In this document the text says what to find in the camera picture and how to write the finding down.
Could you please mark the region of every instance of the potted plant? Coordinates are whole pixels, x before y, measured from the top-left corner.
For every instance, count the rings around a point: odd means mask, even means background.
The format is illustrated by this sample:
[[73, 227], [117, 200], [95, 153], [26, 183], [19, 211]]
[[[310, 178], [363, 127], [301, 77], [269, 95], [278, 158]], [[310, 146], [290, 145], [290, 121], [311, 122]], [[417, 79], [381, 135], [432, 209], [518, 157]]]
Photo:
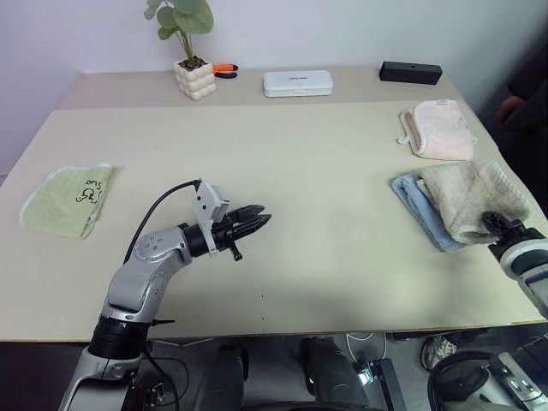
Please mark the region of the potted plant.
[[156, 16], [160, 24], [158, 37], [167, 40], [175, 34], [187, 55], [186, 60], [173, 63], [179, 89], [192, 100], [200, 100], [214, 92], [217, 87], [213, 66], [194, 55], [191, 37], [213, 29], [213, 14], [207, 1], [146, 0], [146, 4], [145, 18], [152, 20]]

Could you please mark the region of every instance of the green towel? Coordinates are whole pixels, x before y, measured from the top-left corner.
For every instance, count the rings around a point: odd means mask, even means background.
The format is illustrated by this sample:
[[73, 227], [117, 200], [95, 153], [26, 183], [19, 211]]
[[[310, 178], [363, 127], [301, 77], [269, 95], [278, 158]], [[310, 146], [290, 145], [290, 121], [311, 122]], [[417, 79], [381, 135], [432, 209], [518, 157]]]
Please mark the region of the green towel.
[[111, 172], [110, 164], [63, 167], [55, 171], [21, 208], [21, 225], [86, 238], [101, 211]]

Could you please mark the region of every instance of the green leaf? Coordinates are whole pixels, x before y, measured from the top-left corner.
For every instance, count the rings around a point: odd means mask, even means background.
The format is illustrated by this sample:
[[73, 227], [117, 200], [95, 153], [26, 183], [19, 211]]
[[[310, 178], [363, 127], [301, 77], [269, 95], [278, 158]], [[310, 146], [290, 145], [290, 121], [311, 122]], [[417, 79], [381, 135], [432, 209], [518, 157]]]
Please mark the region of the green leaf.
[[176, 28], [160, 27], [158, 29], [158, 37], [160, 38], [160, 40], [167, 40], [173, 35], [175, 31], [176, 31]]
[[160, 23], [160, 26], [162, 26], [163, 28], [177, 27], [177, 23], [173, 18], [173, 11], [174, 10], [168, 6], [163, 6], [160, 10], [158, 10], [156, 18], [158, 19], [158, 23]]
[[156, 14], [156, 8], [155, 7], [149, 7], [145, 10], [143, 15], [147, 20], [152, 20], [154, 18], [154, 15]]
[[213, 14], [206, 0], [200, 0], [196, 13], [185, 15], [176, 9], [173, 16], [177, 26], [188, 34], [208, 34], [213, 29]]
[[181, 13], [191, 15], [198, 11], [200, 0], [174, 0], [174, 5]]

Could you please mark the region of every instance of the pliers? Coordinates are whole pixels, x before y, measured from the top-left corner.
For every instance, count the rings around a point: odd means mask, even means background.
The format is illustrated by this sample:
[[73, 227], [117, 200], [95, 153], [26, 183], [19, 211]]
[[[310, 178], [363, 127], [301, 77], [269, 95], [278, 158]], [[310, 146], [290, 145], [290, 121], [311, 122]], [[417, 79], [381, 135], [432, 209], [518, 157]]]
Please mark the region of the pliers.
[[213, 74], [219, 79], [234, 79], [238, 75], [237, 69], [235, 64], [218, 64], [213, 66]]

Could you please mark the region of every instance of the blue towel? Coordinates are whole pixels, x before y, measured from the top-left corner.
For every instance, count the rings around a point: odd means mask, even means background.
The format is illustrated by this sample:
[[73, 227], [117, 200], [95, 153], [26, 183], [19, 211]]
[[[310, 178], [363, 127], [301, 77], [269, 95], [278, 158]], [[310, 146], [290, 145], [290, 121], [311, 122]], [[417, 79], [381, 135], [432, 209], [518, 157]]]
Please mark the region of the blue towel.
[[453, 237], [445, 229], [439, 213], [420, 191], [417, 186], [418, 179], [419, 176], [415, 173], [398, 177], [392, 182], [392, 189], [428, 234], [434, 246], [445, 252], [463, 248], [465, 245], [453, 240]]

